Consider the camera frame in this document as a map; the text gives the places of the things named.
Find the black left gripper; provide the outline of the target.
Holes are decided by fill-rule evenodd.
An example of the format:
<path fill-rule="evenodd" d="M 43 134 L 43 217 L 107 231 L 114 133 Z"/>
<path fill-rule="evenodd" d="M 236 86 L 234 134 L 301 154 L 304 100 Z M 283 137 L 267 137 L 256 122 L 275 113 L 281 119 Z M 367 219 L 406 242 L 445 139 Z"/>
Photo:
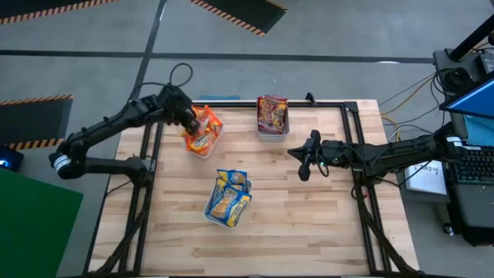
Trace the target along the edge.
<path fill-rule="evenodd" d="M 190 135 L 198 132 L 200 124 L 192 108 L 192 100 L 178 87 L 166 85 L 159 93 L 163 113 L 159 119 L 168 125 L 181 125 Z"/>

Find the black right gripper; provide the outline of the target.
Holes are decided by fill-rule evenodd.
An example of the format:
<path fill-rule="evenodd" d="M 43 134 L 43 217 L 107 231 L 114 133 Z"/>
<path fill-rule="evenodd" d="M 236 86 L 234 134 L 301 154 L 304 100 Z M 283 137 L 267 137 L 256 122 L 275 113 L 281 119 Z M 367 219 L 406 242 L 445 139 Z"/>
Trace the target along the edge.
<path fill-rule="evenodd" d="M 308 181 L 310 178 L 310 166 L 316 164 L 315 158 L 307 158 L 314 155 L 320 147 L 321 136 L 318 130 L 311 130 L 310 136 L 301 147 L 289 149 L 287 153 L 297 160 L 302 160 L 298 170 L 301 181 Z M 346 148 L 342 141 L 324 140 L 321 143 L 323 161 L 331 167 L 349 168 L 350 150 Z"/>

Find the white plastic storage bin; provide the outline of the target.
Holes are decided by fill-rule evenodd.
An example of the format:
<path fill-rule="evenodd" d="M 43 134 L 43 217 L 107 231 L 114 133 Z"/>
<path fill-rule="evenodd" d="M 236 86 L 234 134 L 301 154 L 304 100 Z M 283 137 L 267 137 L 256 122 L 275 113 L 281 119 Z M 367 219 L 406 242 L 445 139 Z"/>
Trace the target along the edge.
<path fill-rule="evenodd" d="M 262 142 L 284 142 L 290 132 L 290 129 L 289 129 L 289 106 L 287 104 L 287 108 L 286 108 L 286 125 L 285 125 L 285 129 L 284 131 L 281 133 L 281 134 L 265 134 L 263 132 L 261 132 L 259 129 L 258 129 L 258 104 L 256 103 L 256 111 L 257 111 L 257 116 L 256 116 L 256 120 L 257 120 L 257 133 L 258 133 L 258 137 L 259 137 L 259 140 L 262 141 Z"/>
<path fill-rule="evenodd" d="M 239 191 L 241 191 L 241 192 L 246 192 L 246 193 L 249 193 L 249 194 L 250 194 L 251 187 L 252 187 L 252 183 L 250 182 L 250 180 L 247 180 L 247 181 L 246 181 L 246 190 L 245 190 L 245 191 L 241 191 L 241 190 L 239 190 Z M 222 224 L 221 222 L 219 222 L 218 220 L 213 219 L 211 216 L 208 216 L 208 215 L 207 215 L 207 213 L 208 213 L 208 207 L 209 207 L 209 205 L 210 205 L 210 203 L 211 203 L 211 199 L 212 199 L 212 196 L 213 196 L 213 190 L 212 190 L 212 192 L 211 192 L 211 196 L 210 196 L 210 198 L 209 198 L 209 200 L 208 200 L 208 202 L 207 202 L 207 204 L 206 204 L 206 206 L 205 206 L 205 208 L 204 208 L 204 210 L 203 210 L 203 216 L 204 216 L 204 218 L 205 218 L 206 220 L 208 220 L 209 222 L 214 222 L 214 223 L 216 223 L 216 224 L 218 224 L 218 225 L 221 225 L 221 226 L 224 226 L 224 227 L 228 228 L 226 225 L 223 225 L 223 224 Z"/>

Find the translucent plastic storage bin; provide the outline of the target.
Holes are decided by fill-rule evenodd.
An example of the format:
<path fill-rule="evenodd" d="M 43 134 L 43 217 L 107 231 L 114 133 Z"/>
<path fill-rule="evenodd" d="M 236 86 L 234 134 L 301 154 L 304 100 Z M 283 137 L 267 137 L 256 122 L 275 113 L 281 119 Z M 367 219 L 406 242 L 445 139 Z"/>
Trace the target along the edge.
<path fill-rule="evenodd" d="M 204 159 L 204 160 L 209 159 L 209 158 L 211 157 L 212 153 L 214 152 L 214 150 L 215 150 L 215 148 L 216 148 L 217 143 L 219 142 L 219 138 L 221 137 L 221 135 L 222 135 L 222 133 L 223 133 L 223 130 L 224 130 L 224 124 L 223 124 L 222 131 L 221 131 L 221 132 L 220 132 L 220 134 L 217 136 L 217 139 L 216 139 L 215 143 L 213 144 L 213 148 L 210 150 L 210 152 L 209 152 L 209 154 L 208 154 L 207 156 L 202 157 L 202 156 L 199 156 L 199 155 L 197 155 L 197 154 L 192 153 L 191 151 L 189 151 L 189 152 L 191 152 L 193 155 L 197 156 L 198 158 L 201 158 L 201 159 Z M 200 131 L 200 132 L 201 132 L 201 134 L 205 133 L 206 131 L 204 130 L 204 125 L 203 125 L 203 126 L 200 126 L 200 127 L 199 127 L 199 129 L 198 129 L 198 131 Z"/>

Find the black hazard-striped mat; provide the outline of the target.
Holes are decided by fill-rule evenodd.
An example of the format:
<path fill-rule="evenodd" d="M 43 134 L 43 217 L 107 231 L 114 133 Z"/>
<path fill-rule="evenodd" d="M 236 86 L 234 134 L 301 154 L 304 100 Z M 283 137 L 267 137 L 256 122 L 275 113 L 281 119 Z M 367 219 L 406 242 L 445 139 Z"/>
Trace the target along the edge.
<path fill-rule="evenodd" d="M 118 0 L 0 0 L 0 25 L 38 19 Z"/>
<path fill-rule="evenodd" d="M 0 145 L 20 151 L 61 144 L 72 105 L 72 95 L 0 101 Z"/>
<path fill-rule="evenodd" d="M 288 11 L 273 0 L 188 1 L 257 36 L 265 36 Z"/>

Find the white paper sheet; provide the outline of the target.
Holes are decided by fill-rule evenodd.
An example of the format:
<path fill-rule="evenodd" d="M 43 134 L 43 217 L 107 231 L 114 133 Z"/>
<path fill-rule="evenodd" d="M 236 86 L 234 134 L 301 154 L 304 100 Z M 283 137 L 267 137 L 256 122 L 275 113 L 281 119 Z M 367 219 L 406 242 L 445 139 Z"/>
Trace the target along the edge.
<path fill-rule="evenodd" d="M 440 161 L 423 162 L 404 170 L 407 190 L 447 195 L 445 176 Z"/>

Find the black laptop keyboard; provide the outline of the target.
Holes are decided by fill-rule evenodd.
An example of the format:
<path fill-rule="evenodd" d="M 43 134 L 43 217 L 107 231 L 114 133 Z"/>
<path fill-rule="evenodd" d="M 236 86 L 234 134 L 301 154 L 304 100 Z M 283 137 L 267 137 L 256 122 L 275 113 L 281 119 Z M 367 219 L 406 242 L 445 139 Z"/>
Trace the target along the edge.
<path fill-rule="evenodd" d="M 494 229 L 494 147 L 465 144 L 448 137 L 460 158 L 448 164 L 453 202 L 467 226 Z"/>

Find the grey equipment box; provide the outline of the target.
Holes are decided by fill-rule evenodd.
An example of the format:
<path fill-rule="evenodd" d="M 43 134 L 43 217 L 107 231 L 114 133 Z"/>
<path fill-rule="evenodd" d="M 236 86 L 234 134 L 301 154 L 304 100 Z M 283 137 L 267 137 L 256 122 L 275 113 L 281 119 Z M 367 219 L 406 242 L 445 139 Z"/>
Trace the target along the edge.
<path fill-rule="evenodd" d="M 464 92 L 474 82 L 494 72 L 494 53 L 478 50 L 467 53 L 456 62 L 449 59 L 448 51 L 438 50 L 433 53 L 435 79 L 447 97 Z"/>

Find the light blue sheet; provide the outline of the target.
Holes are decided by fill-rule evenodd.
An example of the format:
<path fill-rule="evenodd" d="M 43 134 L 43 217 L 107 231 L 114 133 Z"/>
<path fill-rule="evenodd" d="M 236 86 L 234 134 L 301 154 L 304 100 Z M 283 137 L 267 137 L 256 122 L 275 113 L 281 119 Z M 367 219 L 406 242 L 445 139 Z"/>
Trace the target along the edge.
<path fill-rule="evenodd" d="M 464 120 L 468 144 L 494 147 L 494 120 L 469 115 L 465 115 Z"/>

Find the monitor with blue screen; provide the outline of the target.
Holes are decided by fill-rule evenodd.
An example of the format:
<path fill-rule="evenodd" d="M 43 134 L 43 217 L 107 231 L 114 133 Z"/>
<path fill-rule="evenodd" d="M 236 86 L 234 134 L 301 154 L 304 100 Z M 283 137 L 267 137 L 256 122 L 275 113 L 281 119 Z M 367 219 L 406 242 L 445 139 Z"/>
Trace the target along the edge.
<path fill-rule="evenodd" d="M 494 120 L 494 72 L 447 99 L 439 109 Z"/>

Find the black device with blue light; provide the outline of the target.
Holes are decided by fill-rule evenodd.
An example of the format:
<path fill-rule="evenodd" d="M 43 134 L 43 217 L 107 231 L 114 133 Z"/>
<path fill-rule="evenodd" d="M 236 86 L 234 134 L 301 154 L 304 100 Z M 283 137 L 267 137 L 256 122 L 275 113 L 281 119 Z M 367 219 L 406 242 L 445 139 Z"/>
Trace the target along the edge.
<path fill-rule="evenodd" d="M 24 154 L 6 146 L 0 146 L 0 168 L 18 172 Z"/>

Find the green board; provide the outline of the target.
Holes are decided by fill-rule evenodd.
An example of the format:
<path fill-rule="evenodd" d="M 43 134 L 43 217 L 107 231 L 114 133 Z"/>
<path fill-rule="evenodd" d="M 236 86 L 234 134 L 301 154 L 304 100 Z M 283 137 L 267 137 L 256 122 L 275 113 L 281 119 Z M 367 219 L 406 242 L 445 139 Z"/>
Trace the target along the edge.
<path fill-rule="evenodd" d="M 0 170 L 0 278 L 55 278 L 82 200 Z"/>

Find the black stand pole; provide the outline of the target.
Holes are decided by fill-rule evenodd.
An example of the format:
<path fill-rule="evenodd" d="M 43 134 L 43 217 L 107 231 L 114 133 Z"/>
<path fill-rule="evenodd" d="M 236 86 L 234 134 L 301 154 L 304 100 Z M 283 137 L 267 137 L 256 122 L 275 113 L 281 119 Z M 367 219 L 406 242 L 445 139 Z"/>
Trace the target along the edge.
<path fill-rule="evenodd" d="M 458 46 L 453 50 L 448 51 L 449 59 L 456 62 L 459 61 L 491 32 L 494 32 L 494 14 L 487 18 L 487 20 L 485 20 Z"/>

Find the black aluminium table frame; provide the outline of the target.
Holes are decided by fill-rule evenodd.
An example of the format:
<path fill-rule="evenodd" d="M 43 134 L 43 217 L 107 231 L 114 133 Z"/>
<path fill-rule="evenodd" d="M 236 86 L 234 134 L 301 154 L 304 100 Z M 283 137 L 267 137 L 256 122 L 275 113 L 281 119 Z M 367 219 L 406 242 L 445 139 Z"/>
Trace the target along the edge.
<path fill-rule="evenodd" d="M 383 144 L 375 100 L 292 100 L 284 142 L 259 140 L 252 100 L 217 100 L 210 108 L 225 129 L 209 159 L 185 150 L 179 127 L 129 129 L 118 158 L 135 151 L 156 164 L 152 188 L 137 190 L 110 179 L 85 271 L 104 263 L 124 236 L 130 215 L 150 203 L 148 219 L 113 269 L 122 276 L 339 276 L 392 270 L 394 264 L 360 219 L 350 194 L 356 175 L 312 168 L 301 181 L 287 151 L 311 130 L 327 140 Z M 217 170 L 239 169 L 252 181 L 252 201 L 234 229 L 209 222 L 203 210 Z"/>

